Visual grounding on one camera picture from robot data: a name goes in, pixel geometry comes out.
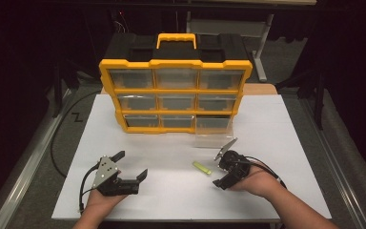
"clear plastic piece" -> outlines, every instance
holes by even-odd
[[[234,139],[229,115],[198,115],[195,119],[194,147],[220,149]]]

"small yellow object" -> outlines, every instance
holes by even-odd
[[[197,161],[193,162],[193,166],[195,166],[195,168],[201,170],[202,172],[204,172],[207,175],[210,175],[212,172],[211,170],[207,169],[204,165],[198,163]]]

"gray floor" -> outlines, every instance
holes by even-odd
[[[268,41],[262,54],[262,62],[268,83],[286,79],[294,67],[305,41],[287,44],[284,39]],[[253,74],[250,82],[257,82]],[[78,91],[72,93],[71,103],[101,89],[100,84],[81,81]],[[281,94],[295,125],[305,154],[309,159],[320,189],[327,201],[335,222],[340,228],[366,228],[366,164],[350,139],[347,129],[336,113],[330,95],[326,92],[323,109],[323,131],[319,131],[311,120],[310,105],[313,100],[300,100],[296,89],[282,90]],[[94,96],[88,96],[75,105],[65,117],[52,145],[53,157],[58,168],[66,174],[73,154],[83,133],[92,107]],[[0,192],[0,211],[23,168],[38,145],[52,120],[51,112],[36,131],[30,147],[19,159],[10,178]],[[18,205],[7,228],[71,228],[73,221],[53,220],[51,214],[61,191],[64,178],[54,169],[50,147],[42,156],[28,191]],[[146,223],[146,228],[222,228],[227,225]],[[267,225],[236,224],[236,228],[266,228]],[[117,228],[142,228],[140,223],[117,223]]]

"forearm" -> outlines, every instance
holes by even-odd
[[[102,218],[98,218],[95,212],[85,210],[79,221],[75,223],[72,229],[96,229],[102,222]]]
[[[285,188],[278,187],[265,198],[273,205],[281,220],[289,229],[337,228]]]

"dark background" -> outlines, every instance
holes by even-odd
[[[309,38],[295,74],[321,64],[326,88],[366,160],[366,1],[328,5],[347,6],[350,13],[278,13],[269,39]],[[77,87],[77,71],[99,77],[98,63],[112,34],[120,30],[113,21],[130,32],[153,35],[184,31],[184,16],[178,14],[177,28],[173,11],[58,8],[1,0],[0,189],[46,114],[54,66],[69,87]]]

